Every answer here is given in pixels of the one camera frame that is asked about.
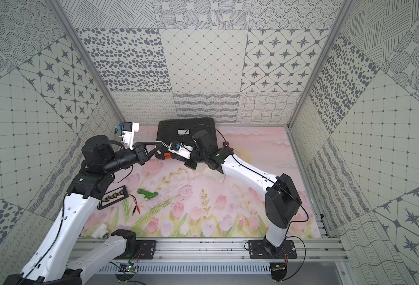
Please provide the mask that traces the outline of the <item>beige cloth soil bag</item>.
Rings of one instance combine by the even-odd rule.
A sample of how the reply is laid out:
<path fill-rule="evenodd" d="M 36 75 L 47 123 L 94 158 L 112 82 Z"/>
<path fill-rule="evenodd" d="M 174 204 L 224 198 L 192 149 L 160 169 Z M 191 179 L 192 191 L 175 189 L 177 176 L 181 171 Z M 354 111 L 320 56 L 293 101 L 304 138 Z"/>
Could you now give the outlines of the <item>beige cloth soil bag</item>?
<path fill-rule="evenodd" d="M 164 144 L 165 149 L 168 151 L 170 143 L 169 144 L 165 142 L 162 142 L 162 143 Z M 189 160 L 178 156 L 179 158 L 183 159 L 184 165 L 187 168 L 191 170 L 195 170 L 202 175 L 206 175 L 217 182 L 220 182 L 220 183 L 224 182 L 226 178 L 225 174 L 222 174 L 217 170 L 210 169 L 209 166 L 204 162 L 199 150 L 196 147 L 192 147 L 192 148 L 193 150 L 192 150 L 192 154 Z"/>

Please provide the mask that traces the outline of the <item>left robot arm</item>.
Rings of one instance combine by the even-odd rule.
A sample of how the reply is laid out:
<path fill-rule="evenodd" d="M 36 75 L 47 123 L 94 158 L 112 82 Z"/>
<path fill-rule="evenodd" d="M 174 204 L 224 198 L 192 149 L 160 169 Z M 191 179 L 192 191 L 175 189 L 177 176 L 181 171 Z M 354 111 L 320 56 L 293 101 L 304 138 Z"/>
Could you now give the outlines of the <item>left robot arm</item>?
<path fill-rule="evenodd" d="M 137 236 L 131 230 L 115 230 L 102 246 L 82 260 L 69 256 L 95 208 L 103 200 L 114 174 L 135 164 L 144 165 L 158 150 L 158 142 L 138 142 L 125 148 L 121 142 L 96 135 L 81 149 L 84 160 L 69 185 L 62 209 L 31 260 L 6 285 L 83 285 L 111 260 L 137 253 Z"/>

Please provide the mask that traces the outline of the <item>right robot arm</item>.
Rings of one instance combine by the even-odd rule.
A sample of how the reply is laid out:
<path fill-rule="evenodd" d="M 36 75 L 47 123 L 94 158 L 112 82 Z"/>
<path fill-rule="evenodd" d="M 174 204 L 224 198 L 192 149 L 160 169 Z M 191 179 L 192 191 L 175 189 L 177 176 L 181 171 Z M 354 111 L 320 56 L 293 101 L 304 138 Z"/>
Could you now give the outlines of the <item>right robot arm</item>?
<path fill-rule="evenodd" d="M 185 155 L 187 167 L 195 169 L 197 164 L 204 163 L 213 171 L 241 180 L 264 197 L 265 214 L 269 220 L 264 247 L 276 254 L 283 247 L 292 219 L 302 206 L 291 177 L 285 173 L 274 176 L 248 164 L 228 144 L 219 148 L 204 130 L 196 132 L 192 139 L 195 148 Z"/>

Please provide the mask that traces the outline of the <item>black plastic tool case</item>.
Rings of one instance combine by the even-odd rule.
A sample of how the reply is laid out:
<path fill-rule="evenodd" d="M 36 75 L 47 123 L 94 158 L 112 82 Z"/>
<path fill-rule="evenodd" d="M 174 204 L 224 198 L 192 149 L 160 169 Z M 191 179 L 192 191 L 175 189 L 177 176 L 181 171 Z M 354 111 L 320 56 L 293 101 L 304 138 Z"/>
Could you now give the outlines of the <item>black plastic tool case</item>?
<path fill-rule="evenodd" d="M 162 141 L 168 146 L 172 141 L 177 141 L 183 142 L 185 146 L 195 147 L 192 136 L 201 130 L 205 130 L 217 144 L 215 121 L 209 117 L 161 121 L 158 124 L 156 140 Z"/>

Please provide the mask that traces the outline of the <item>black tray with brass parts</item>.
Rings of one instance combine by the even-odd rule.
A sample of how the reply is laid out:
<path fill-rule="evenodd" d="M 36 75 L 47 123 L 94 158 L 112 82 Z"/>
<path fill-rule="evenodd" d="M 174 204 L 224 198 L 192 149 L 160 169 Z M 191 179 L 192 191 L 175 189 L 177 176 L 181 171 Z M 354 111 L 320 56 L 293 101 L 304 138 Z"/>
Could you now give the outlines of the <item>black tray with brass parts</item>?
<path fill-rule="evenodd" d="M 126 186 L 121 186 L 106 193 L 100 200 L 97 210 L 103 210 L 129 197 Z"/>

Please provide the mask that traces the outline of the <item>green plastic nozzle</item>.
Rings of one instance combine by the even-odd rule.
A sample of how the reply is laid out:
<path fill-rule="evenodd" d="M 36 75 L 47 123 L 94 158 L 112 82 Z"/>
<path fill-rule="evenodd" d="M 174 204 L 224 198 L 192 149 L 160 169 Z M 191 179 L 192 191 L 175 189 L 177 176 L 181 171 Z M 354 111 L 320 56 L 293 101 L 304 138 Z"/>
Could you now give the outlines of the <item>green plastic nozzle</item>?
<path fill-rule="evenodd" d="M 144 196 L 145 200 L 151 200 L 158 195 L 157 191 L 156 192 L 150 192 L 150 191 L 144 190 L 142 188 L 138 189 L 137 193 Z"/>

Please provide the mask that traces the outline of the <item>red and black clip leads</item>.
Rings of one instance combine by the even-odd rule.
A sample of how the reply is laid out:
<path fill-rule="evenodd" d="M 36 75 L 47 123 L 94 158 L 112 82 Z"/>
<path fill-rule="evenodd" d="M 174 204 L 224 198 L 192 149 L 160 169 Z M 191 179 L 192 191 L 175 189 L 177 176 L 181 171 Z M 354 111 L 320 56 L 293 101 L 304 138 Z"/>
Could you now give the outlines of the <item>red and black clip leads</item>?
<path fill-rule="evenodd" d="M 129 194 L 129 196 L 133 199 L 133 203 L 134 203 L 134 207 L 133 207 L 133 210 L 132 210 L 132 216 L 133 216 L 135 213 L 140 214 L 140 213 L 141 213 L 141 211 L 140 211 L 140 209 L 139 209 L 139 205 L 138 205 L 138 200 L 137 200 L 137 198 L 136 198 L 134 195 L 132 195 L 132 194 Z"/>

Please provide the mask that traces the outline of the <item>white plastic fitting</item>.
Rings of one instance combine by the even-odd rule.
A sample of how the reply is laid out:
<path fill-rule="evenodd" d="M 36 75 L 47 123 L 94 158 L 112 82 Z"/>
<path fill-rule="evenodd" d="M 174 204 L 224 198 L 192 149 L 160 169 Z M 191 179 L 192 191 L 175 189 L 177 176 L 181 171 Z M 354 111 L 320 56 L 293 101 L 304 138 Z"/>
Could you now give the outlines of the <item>white plastic fitting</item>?
<path fill-rule="evenodd" d="M 99 224 L 91 234 L 91 237 L 94 239 L 107 239 L 109 236 L 110 231 L 108 230 L 108 225 L 105 223 Z"/>

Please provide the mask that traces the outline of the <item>green circuit board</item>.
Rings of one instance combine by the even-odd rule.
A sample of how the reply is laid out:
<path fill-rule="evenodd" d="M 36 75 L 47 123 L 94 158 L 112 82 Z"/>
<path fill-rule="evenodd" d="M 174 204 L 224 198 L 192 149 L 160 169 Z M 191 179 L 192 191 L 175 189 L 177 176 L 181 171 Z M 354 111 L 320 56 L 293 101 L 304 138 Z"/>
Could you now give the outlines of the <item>green circuit board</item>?
<path fill-rule="evenodd" d="M 138 274 L 139 272 L 139 268 L 130 263 L 121 263 L 120 270 L 121 272 L 132 273 L 132 274 Z"/>

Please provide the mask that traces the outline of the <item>right black controller box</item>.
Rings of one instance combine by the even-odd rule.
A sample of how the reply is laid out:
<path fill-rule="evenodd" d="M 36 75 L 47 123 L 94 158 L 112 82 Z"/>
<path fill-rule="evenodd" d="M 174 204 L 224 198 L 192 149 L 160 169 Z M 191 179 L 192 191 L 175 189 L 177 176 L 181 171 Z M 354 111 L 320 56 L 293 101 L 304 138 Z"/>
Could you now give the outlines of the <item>right black controller box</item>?
<path fill-rule="evenodd" d="M 270 263 L 271 269 L 271 279 L 274 282 L 282 282 L 287 275 L 287 265 L 283 262 L 271 262 Z"/>

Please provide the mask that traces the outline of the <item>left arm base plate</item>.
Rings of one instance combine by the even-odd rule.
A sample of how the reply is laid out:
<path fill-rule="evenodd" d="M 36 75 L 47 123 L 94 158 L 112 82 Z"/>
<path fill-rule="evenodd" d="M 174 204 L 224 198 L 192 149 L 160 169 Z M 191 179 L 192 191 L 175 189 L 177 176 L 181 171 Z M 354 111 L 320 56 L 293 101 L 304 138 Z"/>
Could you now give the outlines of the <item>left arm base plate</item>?
<path fill-rule="evenodd" d="M 139 240 L 128 241 L 126 250 L 121 259 L 127 260 L 152 260 L 154 258 L 157 241 Z"/>

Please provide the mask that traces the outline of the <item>aluminium mounting rail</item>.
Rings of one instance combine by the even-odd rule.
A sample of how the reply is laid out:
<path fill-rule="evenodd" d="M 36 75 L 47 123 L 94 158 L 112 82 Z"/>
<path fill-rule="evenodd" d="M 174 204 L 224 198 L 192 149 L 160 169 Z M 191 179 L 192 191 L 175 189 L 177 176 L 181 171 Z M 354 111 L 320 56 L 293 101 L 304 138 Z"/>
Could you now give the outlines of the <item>aluminium mounting rail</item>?
<path fill-rule="evenodd" d="M 159 238 L 150 262 L 252 262 L 243 238 Z M 291 262 L 348 261 L 342 242 L 337 238 L 293 238 L 297 259 Z"/>

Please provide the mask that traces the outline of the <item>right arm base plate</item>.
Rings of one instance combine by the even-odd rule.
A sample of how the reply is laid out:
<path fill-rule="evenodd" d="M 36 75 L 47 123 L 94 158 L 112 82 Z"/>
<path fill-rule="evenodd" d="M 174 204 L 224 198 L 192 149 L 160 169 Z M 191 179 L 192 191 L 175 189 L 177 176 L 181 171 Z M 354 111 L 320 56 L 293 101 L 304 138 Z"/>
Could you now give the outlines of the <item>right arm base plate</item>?
<path fill-rule="evenodd" d="M 249 240 L 247 249 L 251 260 L 297 259 L 296 247 L 292 240 L 284 240 L 279 247 L 274 247 L 266 239 Z"/>

